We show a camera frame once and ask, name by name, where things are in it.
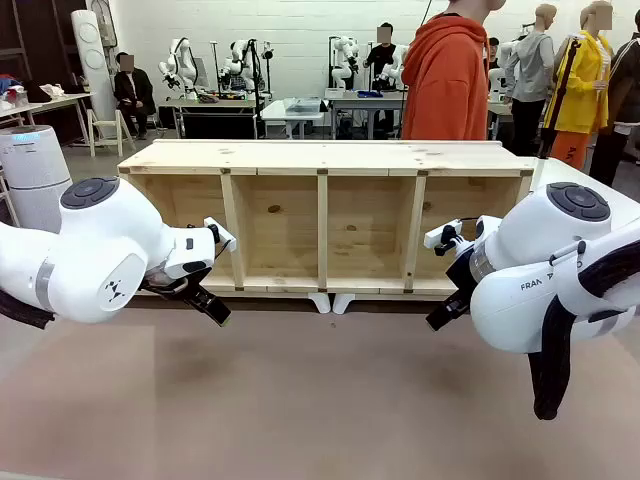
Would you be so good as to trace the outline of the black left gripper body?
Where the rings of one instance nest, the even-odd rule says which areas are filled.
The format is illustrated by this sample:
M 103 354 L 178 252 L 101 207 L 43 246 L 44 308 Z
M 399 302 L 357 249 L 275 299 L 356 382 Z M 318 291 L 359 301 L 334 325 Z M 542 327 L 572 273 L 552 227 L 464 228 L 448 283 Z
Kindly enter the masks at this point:
M 169 300 L 210 300 L 212 294 L 201 286 L 201 282 L 211 270 L 204 261 L 163 265 L 144 276 L 141 289 Z

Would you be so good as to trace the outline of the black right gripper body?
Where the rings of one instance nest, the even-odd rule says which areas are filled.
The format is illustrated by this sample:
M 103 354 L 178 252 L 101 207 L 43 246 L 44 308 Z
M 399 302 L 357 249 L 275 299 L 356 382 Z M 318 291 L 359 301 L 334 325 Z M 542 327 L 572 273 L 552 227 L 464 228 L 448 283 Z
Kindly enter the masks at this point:
M 471 273 L 470 259 L 473 249 L 466 249 L 449 266 L 446 275 L 456 286 L 456 294 L 464 301 L 470 301 L 476 288 L 476 280 Z

